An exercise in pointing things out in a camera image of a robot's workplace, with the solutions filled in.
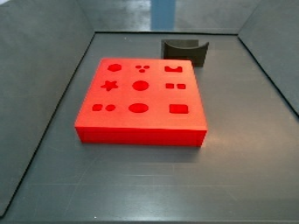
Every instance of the gray wall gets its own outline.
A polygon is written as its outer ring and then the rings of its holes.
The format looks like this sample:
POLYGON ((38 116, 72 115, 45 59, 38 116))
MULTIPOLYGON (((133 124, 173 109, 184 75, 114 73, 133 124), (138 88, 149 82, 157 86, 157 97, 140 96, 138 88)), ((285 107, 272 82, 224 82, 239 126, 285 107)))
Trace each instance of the gray wall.
POLYGON ((239 33, 259 2, 260 0, 78 0, 96 32, 228 34, 239 33))
POLYGON ((73 0, 0 5, 0 216, 93 36, 73 0))
POLYGON ((239 38, 299 114, 297 12, 297 0, 263 0, 239 38))

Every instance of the star-shaped cutout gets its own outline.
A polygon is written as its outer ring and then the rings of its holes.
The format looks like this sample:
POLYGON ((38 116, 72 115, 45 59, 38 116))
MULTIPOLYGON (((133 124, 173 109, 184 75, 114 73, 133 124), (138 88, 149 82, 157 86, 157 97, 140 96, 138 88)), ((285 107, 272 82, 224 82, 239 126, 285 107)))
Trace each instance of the star-shaped cutout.
POLYGON ((114 80, 113 81, 106 80, 105 85, 102 85, 101 88, 105 88, 106 91, 109 91, 112 88, 117 88, 117 82, 114 80))

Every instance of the black object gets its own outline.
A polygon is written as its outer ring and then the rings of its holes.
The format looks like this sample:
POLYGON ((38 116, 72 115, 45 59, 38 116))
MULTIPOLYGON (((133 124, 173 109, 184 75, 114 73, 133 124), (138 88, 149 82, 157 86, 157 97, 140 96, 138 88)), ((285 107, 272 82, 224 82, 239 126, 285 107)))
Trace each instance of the black object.
POLYGON ((194 67, 203 67, 209 42, 198 45, 197 39, 162 39, 162 59, 190 60, 194 67))

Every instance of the circular cutout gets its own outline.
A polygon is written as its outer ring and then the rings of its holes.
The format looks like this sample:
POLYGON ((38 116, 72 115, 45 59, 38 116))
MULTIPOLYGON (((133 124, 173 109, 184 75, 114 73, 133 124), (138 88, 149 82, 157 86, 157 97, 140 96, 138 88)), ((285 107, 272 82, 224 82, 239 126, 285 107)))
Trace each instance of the circular cutout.
POLYGON ((138 80, 133 83, 132 86, 136 91, 144 91, 148 89, 149 85, 148 85, 148 82, 145 82, 144 80, 138 80))
POLYGON ((134 103, 128 107, 133 113, 144 113, 148 110, 148 106, 142 103, 134 103))
POLYGON ((113 104, 106 105, 106 111, 112 111, 116 109, 116 106, 113 104))
POLYGON ((101 108, 102 108, 102 105, 101 104, 93 104, 92 111, 100 111, 101 108))

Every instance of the oval cutout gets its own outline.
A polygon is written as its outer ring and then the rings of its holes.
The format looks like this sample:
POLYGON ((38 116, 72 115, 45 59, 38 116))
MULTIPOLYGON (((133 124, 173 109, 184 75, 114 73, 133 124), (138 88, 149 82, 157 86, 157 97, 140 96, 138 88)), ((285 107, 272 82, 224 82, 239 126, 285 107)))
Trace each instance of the oval cutout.
POLYGON ((148 110, 148 106, 142 103, 134 103, 128 107, 133 113, 144 113, 148 110))

